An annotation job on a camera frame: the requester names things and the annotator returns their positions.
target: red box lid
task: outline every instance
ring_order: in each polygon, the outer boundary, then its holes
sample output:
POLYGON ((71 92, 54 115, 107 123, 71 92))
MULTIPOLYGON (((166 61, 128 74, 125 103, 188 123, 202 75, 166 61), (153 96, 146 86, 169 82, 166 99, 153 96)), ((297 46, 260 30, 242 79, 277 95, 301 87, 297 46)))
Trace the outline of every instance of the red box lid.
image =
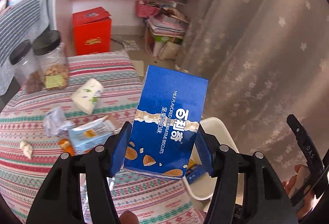
POLYGON ((90 9, 90 10, 74 13, 72 15, 72 17, 73 17, 72 25, 73 25, 73 27, 76 27, 78 25, 105 19, 109 16, 111 16, 111 15, 108 13, 108 11, 106 11, 104 8, 102 8, 100 6, 97 8, 90 9))

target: black jar lid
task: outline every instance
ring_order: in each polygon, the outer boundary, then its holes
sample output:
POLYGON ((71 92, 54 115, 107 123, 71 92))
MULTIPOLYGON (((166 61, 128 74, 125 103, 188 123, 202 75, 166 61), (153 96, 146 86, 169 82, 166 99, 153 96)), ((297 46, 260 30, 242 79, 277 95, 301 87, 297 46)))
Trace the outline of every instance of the black jar lid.
POLYGON ((21 42, 14 50, 10 53, 9 61, 12 65, 17 64, 26 54, 31 50, 31 41, 25 40, 21 42))
POLYGON ((33 42, 33 51, 37 56, 45 55, 60 45, 60 32, 47 31, 33 42))

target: pink basket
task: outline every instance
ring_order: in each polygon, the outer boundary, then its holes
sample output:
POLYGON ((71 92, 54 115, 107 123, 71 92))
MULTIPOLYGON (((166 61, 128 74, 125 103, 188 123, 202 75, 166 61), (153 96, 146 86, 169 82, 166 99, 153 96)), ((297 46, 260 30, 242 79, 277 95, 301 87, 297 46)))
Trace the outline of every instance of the pink basket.
POLYGON ((148 18, 159 12, 160 8, 155 6, 142 5, 136 1, 136 15, 141 18, 148 18))

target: floral curtain pattern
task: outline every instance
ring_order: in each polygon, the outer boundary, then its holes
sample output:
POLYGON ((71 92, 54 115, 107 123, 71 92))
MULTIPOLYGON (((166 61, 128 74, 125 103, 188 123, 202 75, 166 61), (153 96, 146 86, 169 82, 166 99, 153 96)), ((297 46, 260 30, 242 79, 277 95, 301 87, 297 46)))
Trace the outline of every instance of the floral curtain pattern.
POLYGON ((209 79, 204 117, 221 119, 241 153, 262 151, 282 180, 306 162, 289 114, 328 150, 326 0, 199 0, 176 64, 209 79))

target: plastic jar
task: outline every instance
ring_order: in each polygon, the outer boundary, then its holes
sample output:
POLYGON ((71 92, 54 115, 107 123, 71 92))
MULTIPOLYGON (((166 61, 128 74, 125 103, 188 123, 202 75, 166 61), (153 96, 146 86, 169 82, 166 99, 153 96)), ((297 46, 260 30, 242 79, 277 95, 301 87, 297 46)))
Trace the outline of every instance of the plastic jar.
POLYGON ((15 47, 9 56, 9 61, 14 68, 17 82, 28 94, 42 90, 43 82, 38 73, 38 63, 30 40, 25 40, 15 47))
POLYGON ((61 89, 68 85, 69 71, 64 43, 59 31, 48 31, 33 42, 33 51, 39 62, 44 86, 47 90, 61 89))

